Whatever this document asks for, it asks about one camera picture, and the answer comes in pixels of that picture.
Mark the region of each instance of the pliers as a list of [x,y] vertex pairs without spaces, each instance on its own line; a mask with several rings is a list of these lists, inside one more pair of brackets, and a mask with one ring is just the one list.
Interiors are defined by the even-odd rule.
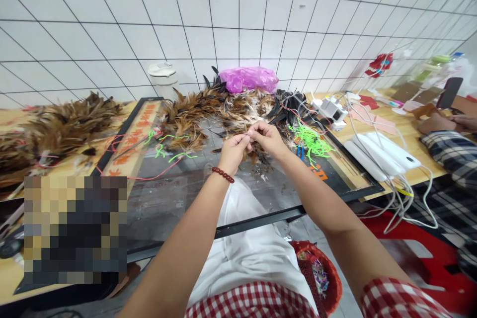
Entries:
[[305,156],[305,143],[298,142],[297,157],[299,157],[303,161],[304,156]]

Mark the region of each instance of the gingham sleeve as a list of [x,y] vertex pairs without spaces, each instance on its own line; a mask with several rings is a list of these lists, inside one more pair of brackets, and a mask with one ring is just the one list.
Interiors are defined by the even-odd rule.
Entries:
[[419,288],[394,278],[378,278],[365,286],[361,313],[364,318],[452,318]]
[[460,187],[477,193],[477,146],[454,131],[436,131],[421,141]]

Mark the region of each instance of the feather bundle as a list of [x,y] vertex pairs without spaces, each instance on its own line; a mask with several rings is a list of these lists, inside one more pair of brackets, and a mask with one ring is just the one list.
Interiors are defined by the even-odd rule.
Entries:
[[93,92],[83,100],[42,107],[20,125],[21,132],[0,137],[0,188],[21,183],[42,153],[48,153],[43,166],[56,165],[109,128],[120,112],[112,98],[104,100]]

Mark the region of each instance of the forearm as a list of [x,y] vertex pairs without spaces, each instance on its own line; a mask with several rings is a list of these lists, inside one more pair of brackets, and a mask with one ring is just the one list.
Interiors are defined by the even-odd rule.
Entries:
[[149,265],[120,317],[184,316],[190,293],[209,255],[228,187],[220,175],[209,176]]
[[296,155],[287,154],[279,162],[294,183],[307,214],[324,232],[358,304],[364,286],[375,278],[412,283],[348,205]]

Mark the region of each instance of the hand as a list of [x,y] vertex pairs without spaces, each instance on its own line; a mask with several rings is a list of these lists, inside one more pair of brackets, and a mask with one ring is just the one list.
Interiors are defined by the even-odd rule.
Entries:
[[449,119],[453,122],[461,124],[463,126],[464,132],[477,133],[477,117],[458,114],[449,116]]
[[252,151],[250,137],[247,134],[238,134],[227,139],[222,146],[219,169],[222,169],[230,176],[237,174],[237,169],[242,161],[245,149],[249,153]]
[[251,142],[259,142],[262,147],[274,158],[280,159],[284,155],[291,153],[277,127],[258,121],[250,127],[247,134],[251,137]]
[[419,123],[418,129],[422,134],[428,134],[439,130],[455,130],[456,127],[455,122],[441,117],[439,113],[432,113],[428,119]]

